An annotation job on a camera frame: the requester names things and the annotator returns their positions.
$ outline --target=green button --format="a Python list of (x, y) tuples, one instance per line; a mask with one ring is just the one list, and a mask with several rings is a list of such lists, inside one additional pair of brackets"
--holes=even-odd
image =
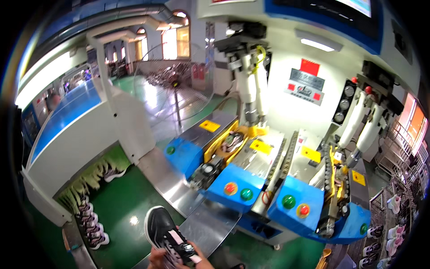
[(282, 198), (282, 205), (286, 209), (292, 209), (295, 206), (295, 198), (292, 195), (285, 195), (284, 198)]
[(166, 149), (166, 152), (167, 154), (172, 155), (175, 152), (175, 147), (172, 147), (172, 146), (168, 147)]
[(367, 232), (367, 224), (363, 223), (360, 227), (360, 234), (363, 235), (365, 232)]
[(240, 191), (240, 197), (242, 200), (249, 201), (252, 199), (252, 190), (250, 189), (243, 189)]

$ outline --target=pressure gauge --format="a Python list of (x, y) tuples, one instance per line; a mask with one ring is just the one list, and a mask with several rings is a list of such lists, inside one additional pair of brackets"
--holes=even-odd
[(342, 114), (342, 112), (338, 112), (335, 114), (335, 122), (341, 122), (343, 121), (345, 116)]
[(344, 92), (345, 92), (345, 95), (347, 97), (351, 97), (351, 96), (354, 95), (355, 90), (354, 90), (354, 88), (352, 86), (346, 86), (345, 89), (344, 89)]
[(339, 103), (339, 106), (341, 107), (342, 110), (348, 109), (349, 107), (349, 102), (346, 99), (341, 100), (341, 102)]

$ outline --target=metal nameplate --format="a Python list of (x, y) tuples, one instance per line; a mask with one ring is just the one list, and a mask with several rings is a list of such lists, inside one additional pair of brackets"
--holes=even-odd
[(309, 73), (306, 73), (294, 68), (291, 68), (290, 80), (304, 83), (320, 91), (323, 90), (324, 81), (325, 81), (320, 77), (315, 77), (314, 75), (311, 75)]

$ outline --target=monitor screen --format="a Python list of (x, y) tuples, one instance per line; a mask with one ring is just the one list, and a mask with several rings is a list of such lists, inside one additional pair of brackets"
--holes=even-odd
[(356, 9), (363, 13), (364, 15), (371, 18), (371, 11), (370, 11), (370, 0), (336, 0), (341, 3), (344, 3), (347, 6), (352, 7), (353, 9)]

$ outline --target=red emergency button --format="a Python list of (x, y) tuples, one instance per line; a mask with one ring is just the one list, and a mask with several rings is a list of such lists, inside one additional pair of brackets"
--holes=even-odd
[(372, 87), (367, 86), (366, 88), (364, 88), (364, 91), (365, 91), (367, 94), (372, 94)]
[(224, 187), (224, 193), (234, 195), (237, 192), (237, 184), (234, 182), (227, 183)]
[(307, 215), (307, 214), (309, 214), (309, 208), (308, 208), (306, 205), (302, 206), (302, 207), (300, 208), (300, 214), (302, 214), (302, 215)]
[(310, 212), (310, 208), (309, 205), (307, 204), (301, 204), (297, 207), (297, 216), (299, 218), (305, 218), (309, 215)]

